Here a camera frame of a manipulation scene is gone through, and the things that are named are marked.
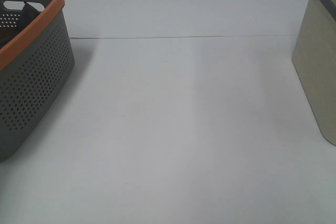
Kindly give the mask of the grey perforated basket orange rim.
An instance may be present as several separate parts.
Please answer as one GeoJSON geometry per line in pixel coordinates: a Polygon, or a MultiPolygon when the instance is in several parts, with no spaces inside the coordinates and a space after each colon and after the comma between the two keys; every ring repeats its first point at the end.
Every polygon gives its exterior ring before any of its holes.
{"type": "Polygon", "coordinates": [[[64,0],[1,0],[1,160],[27,140],[75,64],[64,0]]]}

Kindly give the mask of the beige fabric bin grey rim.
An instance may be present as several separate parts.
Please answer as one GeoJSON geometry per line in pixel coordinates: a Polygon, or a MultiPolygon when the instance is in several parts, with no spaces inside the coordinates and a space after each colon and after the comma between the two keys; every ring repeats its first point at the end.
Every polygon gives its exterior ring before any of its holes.
{"type": "Polygon", "coordinates": [[[335,144],[335,0],[308,0],[292,54],[322,136],[335,144]]]}

